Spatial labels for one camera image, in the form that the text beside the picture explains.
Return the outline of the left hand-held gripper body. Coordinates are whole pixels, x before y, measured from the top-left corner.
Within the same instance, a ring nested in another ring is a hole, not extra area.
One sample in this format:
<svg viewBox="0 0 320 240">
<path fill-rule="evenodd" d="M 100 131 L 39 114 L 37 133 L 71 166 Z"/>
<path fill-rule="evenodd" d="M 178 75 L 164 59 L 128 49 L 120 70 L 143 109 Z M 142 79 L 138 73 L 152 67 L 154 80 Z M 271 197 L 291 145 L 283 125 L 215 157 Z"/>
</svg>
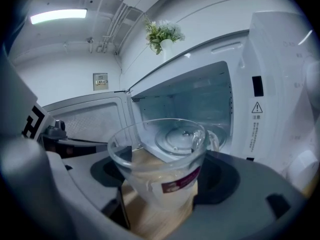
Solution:
<svg viewBox="0 0 320 240">
<path fill-rule="evenodd" d="M 55 126 L 55 119 L 38 103 L 0 48 L 0 139 L 25 137 L 38 140 L 40 134 Z"/>
</svg>

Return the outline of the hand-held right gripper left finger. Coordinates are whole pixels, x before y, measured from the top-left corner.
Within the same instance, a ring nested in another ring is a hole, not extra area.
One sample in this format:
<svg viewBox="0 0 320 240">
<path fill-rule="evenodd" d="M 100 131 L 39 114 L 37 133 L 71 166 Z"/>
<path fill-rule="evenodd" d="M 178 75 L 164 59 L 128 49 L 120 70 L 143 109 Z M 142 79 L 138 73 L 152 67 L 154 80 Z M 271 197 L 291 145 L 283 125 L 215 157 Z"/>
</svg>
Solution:
<svg viewBox="0 0 320 240">
<path fill-rule="evenodd" d="M 24 240 L 138 240 L 98 210 L 77 187 L 57 153 L 28 138 L 0 141 L 0 174 L 21 217 Z"/>
</svg>

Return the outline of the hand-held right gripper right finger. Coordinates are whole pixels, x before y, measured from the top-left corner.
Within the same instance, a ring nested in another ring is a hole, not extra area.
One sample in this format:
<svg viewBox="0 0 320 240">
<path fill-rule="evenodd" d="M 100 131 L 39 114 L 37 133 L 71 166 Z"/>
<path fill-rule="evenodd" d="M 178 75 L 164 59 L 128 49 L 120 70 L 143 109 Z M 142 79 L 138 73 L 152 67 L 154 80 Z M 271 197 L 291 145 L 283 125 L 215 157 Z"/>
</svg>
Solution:
<svg viewBox="0 0 320 240">
<path fill-rule="evenodd" d="M 260 163 L 208 151 L 192 213 L 172 240 L 271 240 L 299 215 L 306 198 Z"/>
</svg>

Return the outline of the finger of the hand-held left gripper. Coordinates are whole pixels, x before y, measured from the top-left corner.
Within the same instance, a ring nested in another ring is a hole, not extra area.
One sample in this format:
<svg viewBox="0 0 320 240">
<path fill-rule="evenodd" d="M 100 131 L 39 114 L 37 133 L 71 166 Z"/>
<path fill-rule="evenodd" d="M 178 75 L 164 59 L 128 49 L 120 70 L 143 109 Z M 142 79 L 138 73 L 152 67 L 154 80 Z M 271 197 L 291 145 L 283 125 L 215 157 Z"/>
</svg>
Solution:
<svg viewBox="0 0 320 240">
<path fill-rule="evenodd" d="M 40 134 L 40 144 L 46 151 L 59 154 L 62 159 L 104 152 L 108 147 L 107 142 L 68 137 L 65 122 L 62 120 L 56 120 L 54 126 L 48 126 Z"/>
</svg>

